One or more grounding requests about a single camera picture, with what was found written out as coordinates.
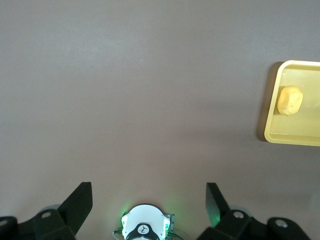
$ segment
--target plastic container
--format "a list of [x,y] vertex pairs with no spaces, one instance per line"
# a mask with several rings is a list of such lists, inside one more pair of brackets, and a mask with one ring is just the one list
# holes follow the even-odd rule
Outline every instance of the plastic container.
[[[281,115],[280,91],[297,86],[303,100],[296,114]],[[320,146],[320,62],[289,60],[278,69],[264,136],[270,143]]]

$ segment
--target cable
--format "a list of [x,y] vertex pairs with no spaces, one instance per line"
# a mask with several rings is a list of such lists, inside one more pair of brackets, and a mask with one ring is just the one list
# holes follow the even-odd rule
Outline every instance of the cable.
[[122,233],[122,229],[119,229],[119,230],[116,230],[116,231],[113,231],[112,233],[112,236],[116,239],[116,240],[120,240],[116,234],[121,234]]
[[174,234],[172,232],[168,232],[168,236],[169,237],[173,237],[173,238],[178,238],[178,239],[181,239],[181,240],[184,240],[181,236],[177,235],[177,234]]

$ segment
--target yellow potato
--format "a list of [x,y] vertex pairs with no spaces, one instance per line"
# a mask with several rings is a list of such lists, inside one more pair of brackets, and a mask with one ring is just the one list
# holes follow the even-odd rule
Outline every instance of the yellow potato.
[[281,115],[296,114],[301,106],[303,93],[297,86],[284,87],[278,99],[277,108]]

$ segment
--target silver bolt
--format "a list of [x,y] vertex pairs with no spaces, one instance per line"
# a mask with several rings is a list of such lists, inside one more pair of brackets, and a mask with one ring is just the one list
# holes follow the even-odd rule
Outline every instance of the silver bolt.
[[47,211],[44,214],[41,215],[41,218],[45,219],[51,216],[51,212]]
[[0,227],[6,225],[8,223],[8,220],[2,220],[0,221]]
[[287,228],[288,227],[288,224],[281,219],[275,220],[275,224],[277,224],[280,228]]
[[245,217],[245,215],[240,211],[235,211],[233,216],[235,216],[237,219],[243,219]]

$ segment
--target yellow tray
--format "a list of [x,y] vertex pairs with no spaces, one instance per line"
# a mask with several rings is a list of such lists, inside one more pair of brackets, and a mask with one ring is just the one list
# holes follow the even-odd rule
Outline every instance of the yellow tray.
[[[299,111],[289,116],[277,109],[286,86],[297,86],[303,93]],[[270,143],[320,146],[320,62],[290,60],[279,67],[264,136]]]

